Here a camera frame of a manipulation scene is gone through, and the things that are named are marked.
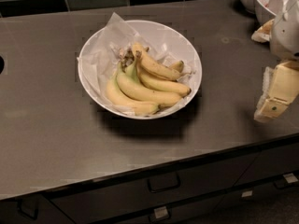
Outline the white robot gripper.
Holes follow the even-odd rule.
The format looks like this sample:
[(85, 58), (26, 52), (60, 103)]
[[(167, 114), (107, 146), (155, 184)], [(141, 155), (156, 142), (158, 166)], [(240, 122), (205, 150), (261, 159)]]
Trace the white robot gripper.
[(263, 95), (256, 106), (254, 119), (267, 122), (282, 115), (299, 95), (299, 0), (288, 0), (273, 20), (251, 36), (264, 43), (270, 39), (270, 50), (285, 61), (263, 73)]

